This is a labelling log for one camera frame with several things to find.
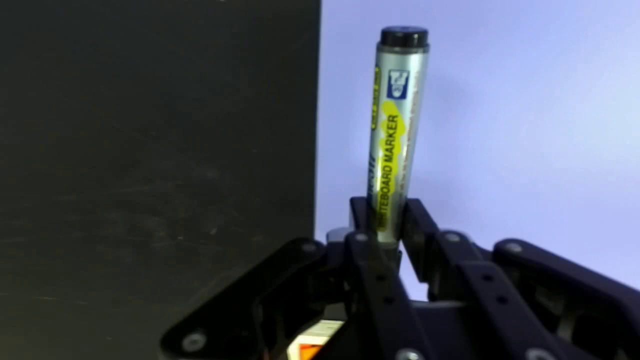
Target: dark panel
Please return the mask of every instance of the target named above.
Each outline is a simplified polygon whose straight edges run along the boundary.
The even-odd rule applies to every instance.
[[[0,4],[0,359],[155,359],[311,234],[318,8]]]

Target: marker barrel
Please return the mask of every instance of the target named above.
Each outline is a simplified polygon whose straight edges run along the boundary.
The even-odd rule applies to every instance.
[[[373,72],[368,205],[381,247],[397,247],[428,63],[428,30],[387,26]]]

